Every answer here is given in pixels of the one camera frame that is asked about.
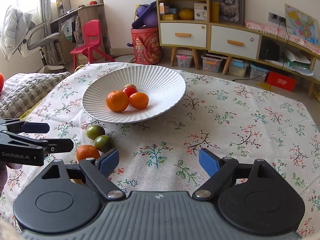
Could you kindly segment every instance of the black speaker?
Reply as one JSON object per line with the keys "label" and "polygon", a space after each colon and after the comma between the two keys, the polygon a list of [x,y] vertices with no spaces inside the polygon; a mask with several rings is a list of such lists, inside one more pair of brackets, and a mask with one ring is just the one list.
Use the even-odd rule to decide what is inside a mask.
{"label": "black speaker", "polygon": [[280,47],[272,40],[263,40],[260,47],[260,59],[280,60]]}

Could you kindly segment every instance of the curtain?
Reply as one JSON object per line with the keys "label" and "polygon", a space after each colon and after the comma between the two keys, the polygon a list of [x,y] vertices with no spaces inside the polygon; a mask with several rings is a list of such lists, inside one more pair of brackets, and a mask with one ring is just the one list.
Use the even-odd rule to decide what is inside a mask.
{"label": "curtain", "polygon": [[[50,16],[51,16],[51,0],[39,0],[39,5],[38,5],[39,21],[47,22],[47,24],[44,25],[44,32],[42,33],[43,35],[42,38],[52,34],[51,27],[50,27],[50,22],[51,22]],[[54,65],[60,61],[53,42],[50,42],[49,44],[44,46],[43,52],[45,53],[45,56],[46,56],[45,58],[47,60],[48,65]]]}

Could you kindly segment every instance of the orange pumpkin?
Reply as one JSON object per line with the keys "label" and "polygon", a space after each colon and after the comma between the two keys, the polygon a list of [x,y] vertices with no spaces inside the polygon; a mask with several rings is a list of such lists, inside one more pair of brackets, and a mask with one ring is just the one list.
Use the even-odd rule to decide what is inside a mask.
{"label": "orange pumpkin", "polygon": [[179,11],[179,18],[181,20],[193,20],[194,17],[194,12],[189,8],[183,8]]}

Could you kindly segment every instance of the purple toy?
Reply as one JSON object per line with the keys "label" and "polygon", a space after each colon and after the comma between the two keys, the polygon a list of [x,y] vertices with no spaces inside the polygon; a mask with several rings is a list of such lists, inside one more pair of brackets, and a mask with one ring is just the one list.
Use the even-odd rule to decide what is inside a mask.
{"label": "purple toy", "polygon": [[[157,9],[156,9],[156,2],[150,3],[150,5],[144,10],[144,7],[147,6],[147,4],[144,4],[142,6],[139,6],[139,16],[138,18],[132,23],[133,29],[139,29],[143,27],[145,24],[149,28],[158,27],[158,21],[156,23],[156,20],[158,18],[157,15]],[[149,14],[151,14],[148,18],[148,20],[144,21],[145,17],[147,17]]]}
{"label": "purple toy", "polygon": [[147,8],[148,8],[148,4],[141,4],[136,12],[136,15],[139,17]]}
{"label": "purple toy", "polygon": [[158,13],[157,13],[157,11],[153,10],[150,13],[148,13],[145,16],[143,23],[148,28],[158,27]]}

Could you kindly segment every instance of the table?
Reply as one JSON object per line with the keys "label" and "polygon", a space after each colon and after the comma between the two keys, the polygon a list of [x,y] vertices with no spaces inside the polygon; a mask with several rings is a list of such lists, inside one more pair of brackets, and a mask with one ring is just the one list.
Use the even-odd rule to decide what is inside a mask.
{"label": "table", "polygon": [[[202,147],[241,163],[263,158],[305,202],[298,232],[308,235],[320,231],[320,135],[302,103],[236,82],[178,70],[187,90],[170,111],[134,124],[108,124],[88,116],[81,99],[90,84],[111,71],[133,65],[87,65],[58,84],[34,109],[27,120],[47,122],[51,130],[27,136],[71,138],[75,144],[71,153],[49,155],[45,163],[55,158],[76,163],[76,149],[93,143],[85,135],[86,128],[93,124],[105,127],[106,134],[115,140],[120,163],[110,180],[127,194],[132,190],[194,192],[208,179],[198,162]],[[41,170],[24,166],[9,172],[0,197],[0,216],[16,228],[13,201]]]}

